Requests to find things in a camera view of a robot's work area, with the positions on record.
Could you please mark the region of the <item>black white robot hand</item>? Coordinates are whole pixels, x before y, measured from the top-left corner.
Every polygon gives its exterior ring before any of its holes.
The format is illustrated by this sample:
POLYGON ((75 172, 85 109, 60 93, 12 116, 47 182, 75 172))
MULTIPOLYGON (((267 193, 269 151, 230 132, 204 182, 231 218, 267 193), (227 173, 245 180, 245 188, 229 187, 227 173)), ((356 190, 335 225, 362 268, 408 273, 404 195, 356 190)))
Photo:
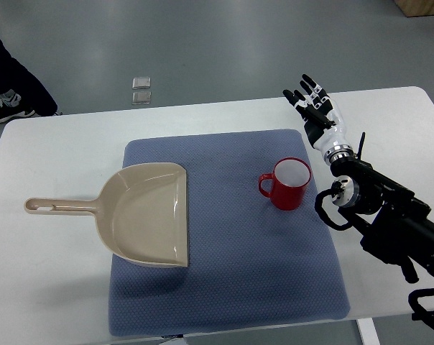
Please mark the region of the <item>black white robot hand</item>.
POLYGON ((304 130, 312 148, 319 151, 327 165, 354 154, 346 139, 346 125, 338 107, 326 90, 310 76, 302 75, 298 90, 285 89, 282 94, 304 121, 304 130))

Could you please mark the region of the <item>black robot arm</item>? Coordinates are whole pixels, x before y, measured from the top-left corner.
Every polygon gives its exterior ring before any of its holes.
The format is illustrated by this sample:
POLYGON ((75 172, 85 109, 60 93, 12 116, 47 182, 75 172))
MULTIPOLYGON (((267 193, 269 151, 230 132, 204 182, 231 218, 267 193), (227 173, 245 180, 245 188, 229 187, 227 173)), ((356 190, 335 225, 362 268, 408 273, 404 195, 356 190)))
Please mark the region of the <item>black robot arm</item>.
MULTIPOLYGON (((315 199, 320 219, 336 231, 355 228, 361 247, 385 264, 400 267, 410 284, 419 278, 419 264, 434 277, 434 223, 428 204, 406 187, 377 172, 353 151, 342 134, 325 135, 314 145, 335 178, 315 199)), ((412 291, 408 303, 412 319, 434 330, 434 311, 420 299, 434 296, 434 288, 412 291)))

